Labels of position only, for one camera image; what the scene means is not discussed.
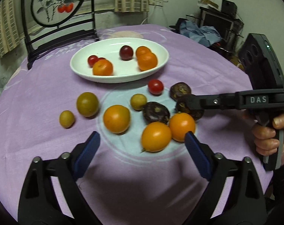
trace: red cherry tomato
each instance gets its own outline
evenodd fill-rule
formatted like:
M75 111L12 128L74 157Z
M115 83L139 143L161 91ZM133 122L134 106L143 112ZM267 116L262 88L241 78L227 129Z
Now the red cherry tomato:
M161 81L152 79L148 82L148 90L153 95L160 95L164 90L164 85Z
M88 64L89 64L89 66L90 66L91 68L93 67L93 65L94 65L96 62L98 62L98 56L92 55L92 56L89 56L89 57L88 57Z
M122 60L130 60L134 55L134 51L130 46L123 46L119 51L119 55Z
M63 13L66 10L66 6L64 4L61 4L58 6L58 12Z
M66 11L67 13L70 13L72 10L73 10L73 3L68 3L68 4L66 4L65 11Z

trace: blue cloth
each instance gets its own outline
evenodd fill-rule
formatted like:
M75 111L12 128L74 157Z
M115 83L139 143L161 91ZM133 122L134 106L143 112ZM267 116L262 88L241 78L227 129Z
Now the blue cloth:
M192 21L183 21L181 23L180 34L189 37L205 47L209 47L222 39L221 35L214 27L203 26L199 28L197 24Z

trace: handle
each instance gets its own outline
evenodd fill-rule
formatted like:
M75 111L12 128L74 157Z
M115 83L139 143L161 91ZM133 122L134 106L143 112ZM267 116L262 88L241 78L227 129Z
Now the handle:
M213 177L213 151L208 145L200 143L191 131L185 135L185 146L200 175L207 181L211 181Z
M94 131L84 143L85 147L73 165L73 178L77 181L87 171L93 157L100 146L100 135Z
M282 112L260 112L256 114L256 119L258 123L264 127L273 128L272 121L275 117L282 114ZM263 165L266 171L274 171L279 169L282 164L282 153L283 153L283 144L284 144L284 129L275 130L276 135L273 139L279 140L279 147L277 148L277 152L263 157Z
M263 157L264 168L266 171L274 171L279 169L282 164L282 153L284 144L284 130L276 130L274 139L279 140L277 152L271 156Z

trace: hand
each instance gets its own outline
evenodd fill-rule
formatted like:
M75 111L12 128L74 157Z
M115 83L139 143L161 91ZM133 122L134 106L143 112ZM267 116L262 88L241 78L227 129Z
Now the hand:
M284 114L274 118L272 125L275 129L284 129ZM263 156L270 156L277 152L279 140L273 139L276 134L274 129L255 124L252 128L252 133L255 136L256 150L259 154Z

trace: screw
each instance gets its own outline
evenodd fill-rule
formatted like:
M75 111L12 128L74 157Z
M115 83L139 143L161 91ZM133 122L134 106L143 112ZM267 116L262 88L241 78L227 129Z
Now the screw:
M215 157L220 160L223 158L223 155L221 153L216 153Z
M65 152L65 153L63 153L63 154L61 155L61 157L62 157L63 159L67 159L67 158L69 158L69 156L70 156L70 153L69 153L69 152Z
M39 162L41 160L41 157L35 157L32 161L34 162L34 163L37 163L37 162Z
M250 159L250 157L245 157L245 158L244 158L244 161L246 161L247 163L251 163L251 162L252 162L252 160Z

